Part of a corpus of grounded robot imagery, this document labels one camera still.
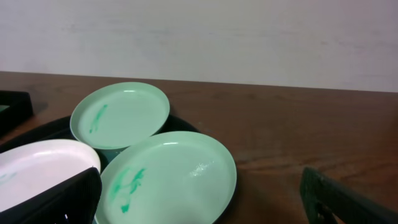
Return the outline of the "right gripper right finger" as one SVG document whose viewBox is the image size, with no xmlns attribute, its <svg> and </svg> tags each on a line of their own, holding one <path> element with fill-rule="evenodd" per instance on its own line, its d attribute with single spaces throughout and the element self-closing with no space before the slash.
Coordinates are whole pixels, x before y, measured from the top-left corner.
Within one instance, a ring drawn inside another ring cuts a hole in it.
<svg viewBox="0 0 398 224">
<path fill-rule="evenodd" d="M 397 223 L 397 213 L 341 185 L 311 167 L 303 170 L 300 196 L 309 224 Z"/>
</svg>

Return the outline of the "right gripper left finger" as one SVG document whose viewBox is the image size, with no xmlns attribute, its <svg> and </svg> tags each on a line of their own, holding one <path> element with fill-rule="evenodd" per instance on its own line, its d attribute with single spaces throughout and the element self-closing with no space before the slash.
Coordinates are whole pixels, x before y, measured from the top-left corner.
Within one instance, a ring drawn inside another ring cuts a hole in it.
<svg viewBox="0 0 398 224">
<path fill-rule="evenodd" d="M 1 212 L 1 224 L 91 224 L 101 196 L 101 177 L 91 167 Z"/>
</svg>

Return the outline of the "white plate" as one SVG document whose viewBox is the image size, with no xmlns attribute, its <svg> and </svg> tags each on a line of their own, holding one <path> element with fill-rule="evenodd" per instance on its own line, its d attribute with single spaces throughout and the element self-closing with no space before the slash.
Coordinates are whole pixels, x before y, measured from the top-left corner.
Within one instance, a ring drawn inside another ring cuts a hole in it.
<svg viewBox="0 0 398 224">
<path fill-rule="evenodd" d="M 34 142 L 1 153 L 1 211 L 91 167 L 101 170 L 90 146 L 71 139 Z"/>
</svg>

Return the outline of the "mint green plate top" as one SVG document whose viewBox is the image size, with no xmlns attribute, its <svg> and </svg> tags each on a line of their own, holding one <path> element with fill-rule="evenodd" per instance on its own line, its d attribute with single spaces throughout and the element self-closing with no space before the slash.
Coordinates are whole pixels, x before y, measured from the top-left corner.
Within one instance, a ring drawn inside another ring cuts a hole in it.
<svg viewBox="0 0 398 224">
<path fill-rule="evenodd" d="M 95 149 L 116 150 L 158 133 L 169 114 L 169 99 L 162 90 L 122 82 L 86 96 L 73 110 L 70 130 L 76 140 Z"/>
</svg>

